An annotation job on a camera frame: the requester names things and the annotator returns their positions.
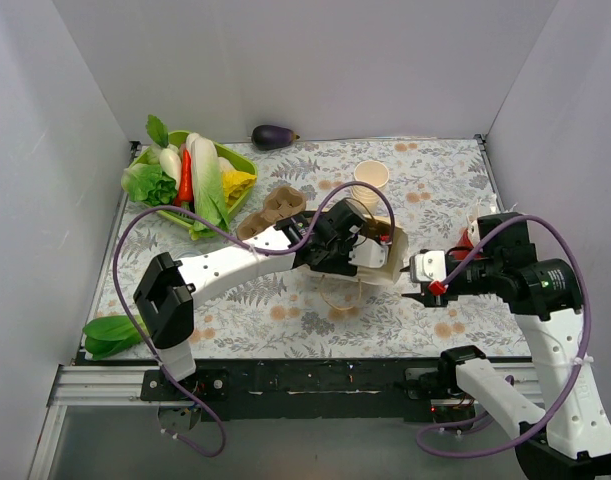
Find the brown paper bag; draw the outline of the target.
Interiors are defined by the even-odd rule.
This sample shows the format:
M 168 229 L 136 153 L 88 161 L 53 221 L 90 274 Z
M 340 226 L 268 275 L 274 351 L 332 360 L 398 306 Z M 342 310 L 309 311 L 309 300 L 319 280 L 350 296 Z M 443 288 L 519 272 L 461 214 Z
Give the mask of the brown paper bag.
M 311 271 L 306 265 L 301 266 L 304 273 L 318 280 L 317 290 L 321 299 L 331 309 L 342 312 L 358 307 L 367 286 L 388 287 L 396 284 L 408 249 L 407 235 L 401 228 L 393 227 L 389 218 L 369 213 L 351 197 L 344 199 L 354 204 L 365 217 L 358 239 L 373 239 L 387 246 L 389 251 L 387 263 L 382 268 L 358 267 L 355 276 L 324 274 Z

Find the brown pulp cup carrier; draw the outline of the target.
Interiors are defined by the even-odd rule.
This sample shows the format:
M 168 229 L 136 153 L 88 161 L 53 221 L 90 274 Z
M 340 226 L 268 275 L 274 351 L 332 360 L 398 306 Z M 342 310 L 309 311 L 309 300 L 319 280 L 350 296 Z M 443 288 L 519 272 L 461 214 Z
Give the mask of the brown pulp cup carrier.
M 248 240 L 278 221 L 303 212 L 307 198 L 291 186 L 275 188 L 266 196 L 261 210 L 248 215 L 236 230 L 239 240 Z

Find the stack of white paper cups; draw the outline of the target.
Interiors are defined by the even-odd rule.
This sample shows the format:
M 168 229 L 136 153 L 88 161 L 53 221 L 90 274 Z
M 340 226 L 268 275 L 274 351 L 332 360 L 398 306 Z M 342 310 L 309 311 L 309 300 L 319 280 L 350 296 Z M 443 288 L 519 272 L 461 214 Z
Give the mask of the stack of white paper cups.
M 389 169 L 381 162 L 368 160 L 359 163 L 354 169 L 354 180 L 367 183 L 385 192 L 389 181 Z M 380 203 L 380 197 L 371 189 L 354 185 L 351 187 L 351 196 L 359 205 L 371 214 L 375 214 Z

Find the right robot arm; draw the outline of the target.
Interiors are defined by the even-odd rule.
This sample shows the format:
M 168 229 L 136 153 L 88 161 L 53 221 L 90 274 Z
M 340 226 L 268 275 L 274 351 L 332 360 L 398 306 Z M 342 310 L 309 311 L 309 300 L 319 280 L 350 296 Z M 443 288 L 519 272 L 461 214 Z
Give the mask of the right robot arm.
M 611 476 L 611 423 L 587 352 L 591 306 L 574 254 L 549 222 L 534 215 L 492 214 L 477 225 L 480 240 L 461 260 L 443 250 L 411 257 L 404 270 L 420 290 L 410 297 L 426 308 L 463 296 L 501 299 L 527 342 L 543 404 L 521 394 L 479 348 L 443 351 L 439 389 L 449 397 L 472 397 L 511 439 L 454 458 L 511 450 L 529 479 Z

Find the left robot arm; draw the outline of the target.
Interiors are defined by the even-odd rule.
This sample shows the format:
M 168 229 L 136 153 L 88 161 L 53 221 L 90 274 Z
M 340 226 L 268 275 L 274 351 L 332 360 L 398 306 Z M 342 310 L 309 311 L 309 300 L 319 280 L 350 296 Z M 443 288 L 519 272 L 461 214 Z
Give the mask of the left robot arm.
M 306 265 L 319 272 L 353 276 L 350 252 L 366 218 L 347 200 L 318 218 L 299 213 L 254 234 L 245 246 L 173 259 L 165 252 L 151 260 L 134 295 L 157 361 L 166 371 L 163 387 L 178 400 L 198 386 L 189 337 L 194 308 L 227 290 L 267 274 Z

